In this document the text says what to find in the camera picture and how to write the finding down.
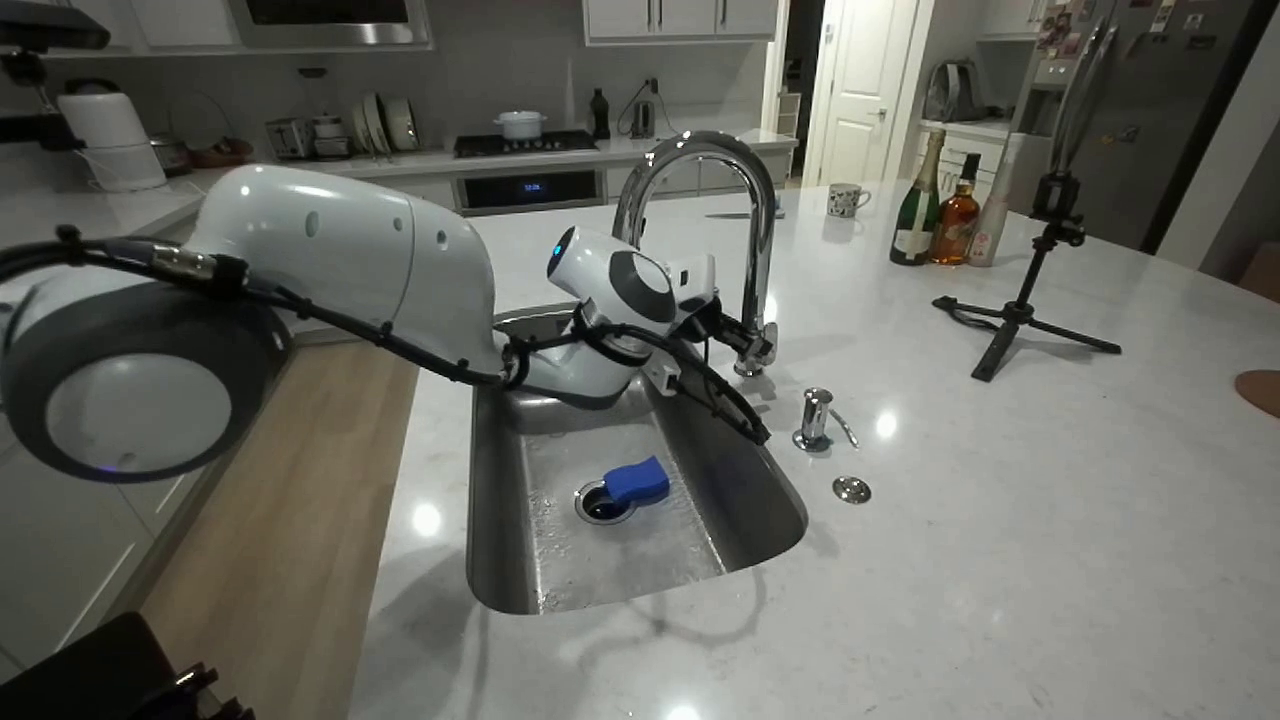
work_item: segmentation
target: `tripod stand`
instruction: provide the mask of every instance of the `tripod stand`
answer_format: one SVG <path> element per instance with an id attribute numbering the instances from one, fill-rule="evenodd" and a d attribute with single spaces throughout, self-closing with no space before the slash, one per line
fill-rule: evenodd
<path id="1" fill-rule="evenodd" d="M 1083 348 L 1098 348 L 1098 351 L 1109 351 L 1109 355 L 1122 355 L 1122 343 L 1109 343 L 1109 338 L 1098 338 L 1098 334 L 1083 334 L 1083 331 L 1068 331 L 1068 329 L 1055 329 L 1055 323 L 1043 323 L 1036 318 L 1036 307 L 1029 303 L 1034 293 L 1036 293 L 1036 281 L 1042 281 L 1042 268 L 1043 268 L 1043 255 L 1065 240 L 1071 248 L 1083 243 L 1083 232 L 1079 232 L 1079 214 L 1071 214 L 1077 207 L 1077 193 L 1079 185 L 1071 175 L 1043 175 L 1042 181 L 1042 193 L 1036 193 L 1036 214 L 1043 214 L 1043 232 L 1036 237 L 1036 255 L 1034 255 L 1034 268 L 1024 277 L 1024 288 L 1018 293 L 1014 303 L 1003 307 L 982 307 L 982 303 L 960 303 L 956 294 L 942 294 L 934 301 L 934 307 L 948 312 L 956 323 L 966 329 L 983 329 L 983 331 L 995 331 L 983 358 L 973 369 L 973 379 L 983 379 L 991 385 L 991 374 L 999 373 L 1018 331 L 1024 323 L 1034 323 L 1036 331 L 1048 331 L 1048 334 L 1065 334 L 1065 338 L 1077 338 Z"/>

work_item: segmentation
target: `stainless steel sink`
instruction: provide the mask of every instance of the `stainless steel sink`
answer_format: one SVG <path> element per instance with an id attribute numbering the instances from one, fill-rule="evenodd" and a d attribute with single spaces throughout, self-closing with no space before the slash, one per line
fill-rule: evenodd
<path id="1" fill-rule="evenodd" d="M 510 318 L 520 334 L 559 315 Z M 593 509 L 607 467 L 656 454 L 659 503 Z M 470 580 L 497 613 L 567 613 L 765 563 L 803 536 L 765 449 L 641 379 L 604 412 L 477 388 Z"/>

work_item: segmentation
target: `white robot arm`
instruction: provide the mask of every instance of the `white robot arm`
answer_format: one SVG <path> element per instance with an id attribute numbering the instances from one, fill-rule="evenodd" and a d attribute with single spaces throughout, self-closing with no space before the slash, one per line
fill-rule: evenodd
<path id="1" fill-rule="evenodd" d="M 547 281 L 577 294 L 577 315 L 558 338 L 511 338 L 494 318 L 494 265 L 470 218 L 375 185 L 265 162 L 208 193 L 185 248 L 66 237 L 0 251 L 0 284 L 43 265 L 102 268 L 61 272 L 17 303 L 6 403 L 43 462 L 89 478 L 156 478 L 219 452 L 251 421 L 290 338 L 310 331 L 290 329 L 292 315 L 464 385 L 604 408 L 656 348 L 707 373 L 672 334 L 717 301 L 714 288 L 677 293 L 622 240 L 567 226 Z"/>

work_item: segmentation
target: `chrome faucet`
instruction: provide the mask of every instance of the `chrome faucet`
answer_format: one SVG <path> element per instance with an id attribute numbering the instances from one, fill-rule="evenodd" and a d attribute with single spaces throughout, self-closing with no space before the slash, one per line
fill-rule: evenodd
<path id="1" fill-rule="evenodd" d="M 738 348 L 738 373 L 759 374 L 777 355 L 777 323 L 765 323 L 765 301 L 767 301 L 767 265 L 772 265 L 772 223 L 777 223 L 777 189 L 765 166 L 765 161 L 738 134 L 724 130 L 679 130 L 672 138 L 659 138 L 653 153 L 641 157 L 634 166 L 615 210 L 612 210 L 612 237 L 641 248 L 645 237 L 645 202 L 653 181 L 683 161 L 683 157 L 717 157 L 730 166 L 738 166 L 747 181 L 752 195 L 752 248 L 747 248 L 747 277 L 744 277 L 744 343 Z"/>

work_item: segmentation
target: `blue object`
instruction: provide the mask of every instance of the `blue object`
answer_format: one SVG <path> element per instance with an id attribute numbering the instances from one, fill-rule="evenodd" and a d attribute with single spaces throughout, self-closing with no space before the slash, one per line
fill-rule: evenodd
<path id="1" fill-rule="evenodd" d="M 604 493 L 612 503 L 656 503 L 672 493 L 672 478 L 656 454 L 645 462 L 622 462 L 604 470 Z"/>

